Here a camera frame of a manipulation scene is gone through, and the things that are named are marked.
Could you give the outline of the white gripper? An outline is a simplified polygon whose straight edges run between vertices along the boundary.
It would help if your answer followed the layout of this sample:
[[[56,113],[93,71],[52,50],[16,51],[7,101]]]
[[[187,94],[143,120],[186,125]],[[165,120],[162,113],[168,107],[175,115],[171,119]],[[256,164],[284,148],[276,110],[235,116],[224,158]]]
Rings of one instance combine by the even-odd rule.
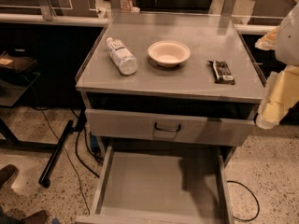
[[[299,4],[283,19],[279,28],[277,26],[259,38],[255,47],[274,50],[277,60],[287,64],[283,71],[270,74],[258,109],[256,125],[272,129],[299,102]]]

